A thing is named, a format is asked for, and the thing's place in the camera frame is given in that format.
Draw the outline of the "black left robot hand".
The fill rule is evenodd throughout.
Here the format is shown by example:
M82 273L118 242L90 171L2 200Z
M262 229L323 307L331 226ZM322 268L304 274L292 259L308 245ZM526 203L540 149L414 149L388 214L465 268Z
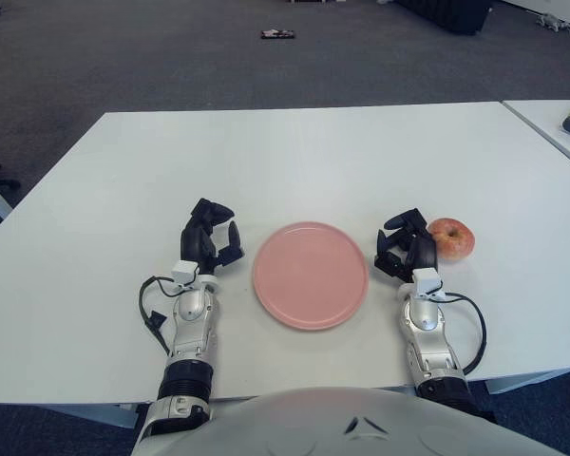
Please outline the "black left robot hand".
M200 275L212 275L218 266L227 266L244 257L235 213L222 204L200 199L191 212L180 235L180 259L196 262ZM228 225L228 245L216 249L212 240L214 228Z

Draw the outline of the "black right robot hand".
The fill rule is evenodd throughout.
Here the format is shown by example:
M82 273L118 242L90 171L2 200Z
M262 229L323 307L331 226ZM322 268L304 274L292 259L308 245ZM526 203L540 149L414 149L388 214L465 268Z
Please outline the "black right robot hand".
M417 208L387 220L378 231L374 266L405 283L412 282L415 269L438 269L436 242Z

